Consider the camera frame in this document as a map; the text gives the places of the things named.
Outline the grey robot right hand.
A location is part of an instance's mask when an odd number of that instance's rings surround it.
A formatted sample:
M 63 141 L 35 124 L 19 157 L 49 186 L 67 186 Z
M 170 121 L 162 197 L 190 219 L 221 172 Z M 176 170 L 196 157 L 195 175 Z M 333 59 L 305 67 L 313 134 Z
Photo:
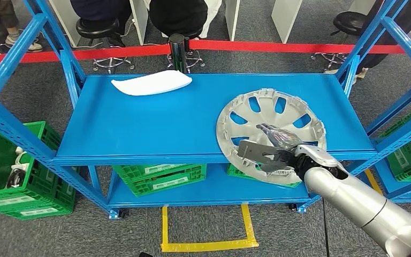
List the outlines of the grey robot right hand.
M 257 166 L 267 175 L 287 175 L 294 172 L 297 146 L 303 145 L 295 133 L 270 124 L 258 124 L 272 143 L 271 146 L 259 144 L 250 140 L 239 142 L 238 156 L 257 163 Z

